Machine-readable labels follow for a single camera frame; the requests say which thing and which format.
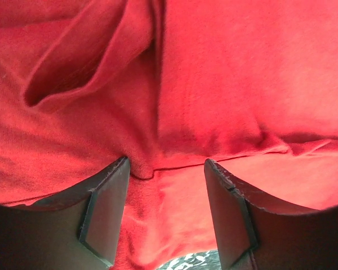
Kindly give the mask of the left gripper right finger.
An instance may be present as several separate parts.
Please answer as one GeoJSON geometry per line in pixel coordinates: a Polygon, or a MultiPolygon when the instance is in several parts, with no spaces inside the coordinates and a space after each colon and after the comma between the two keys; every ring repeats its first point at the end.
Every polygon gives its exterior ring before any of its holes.
{"type": "Polygon", "coordinates": [[[211,159],[204,174],[222,269],[338,269],[338,205],[284,201],[211,159]]]}

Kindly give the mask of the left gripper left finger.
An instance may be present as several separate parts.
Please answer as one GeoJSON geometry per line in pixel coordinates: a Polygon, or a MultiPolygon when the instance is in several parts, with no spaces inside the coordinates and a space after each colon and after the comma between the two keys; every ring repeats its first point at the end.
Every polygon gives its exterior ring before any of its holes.
{"type": "Polygon", "coordinates": [[[109,269],[130,177],[121,157],[32,205],[0,205],[0,269],[109,269]]]}

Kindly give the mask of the dark red t shirt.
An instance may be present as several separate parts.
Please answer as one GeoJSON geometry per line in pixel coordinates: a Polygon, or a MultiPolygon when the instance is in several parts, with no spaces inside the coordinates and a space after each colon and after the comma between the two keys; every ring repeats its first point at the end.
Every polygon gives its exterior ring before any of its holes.
{"type": "Polygon", "coordinates": [[[126,156],[115,269],[216,247],[208,158],[338,204],[338,1],[0,1],[0,204],[126,156]]]}

